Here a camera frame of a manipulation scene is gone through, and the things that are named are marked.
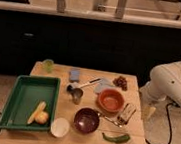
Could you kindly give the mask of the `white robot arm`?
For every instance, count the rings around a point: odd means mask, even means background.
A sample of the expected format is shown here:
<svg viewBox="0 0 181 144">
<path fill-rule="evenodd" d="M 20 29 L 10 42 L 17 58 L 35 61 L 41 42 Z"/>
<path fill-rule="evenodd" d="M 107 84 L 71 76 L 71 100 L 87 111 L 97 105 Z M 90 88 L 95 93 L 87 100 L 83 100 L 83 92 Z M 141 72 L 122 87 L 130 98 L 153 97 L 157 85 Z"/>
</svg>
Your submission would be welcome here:
<svg viewBox="0 0 181 144">
<path fill-rule="evenodd" d="M 166 97 L 181 107 L 181 61 L 161 64 L 149 72 L 150 80 L 139 89 L 141 118 L 145 121 L 154 114 L 155 105 Z"/>
</svg>

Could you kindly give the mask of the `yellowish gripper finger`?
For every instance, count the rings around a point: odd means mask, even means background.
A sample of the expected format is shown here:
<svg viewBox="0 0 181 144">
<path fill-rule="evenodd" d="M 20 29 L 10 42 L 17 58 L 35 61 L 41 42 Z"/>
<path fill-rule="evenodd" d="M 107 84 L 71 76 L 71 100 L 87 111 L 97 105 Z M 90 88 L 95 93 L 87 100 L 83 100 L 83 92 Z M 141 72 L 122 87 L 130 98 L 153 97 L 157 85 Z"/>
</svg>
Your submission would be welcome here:
<svg viewBox="0 0 181 144">
<path fill-rule="evenodd" d="M 150 107 L 147 107 L 145 110 L 144 110 L 144 115 L 142 116 L 142 119 L 145 121 L 145 120 L 148 120 L 155 112 L 155 107 L 153 106 L 150 106 Z"/>
</svg>

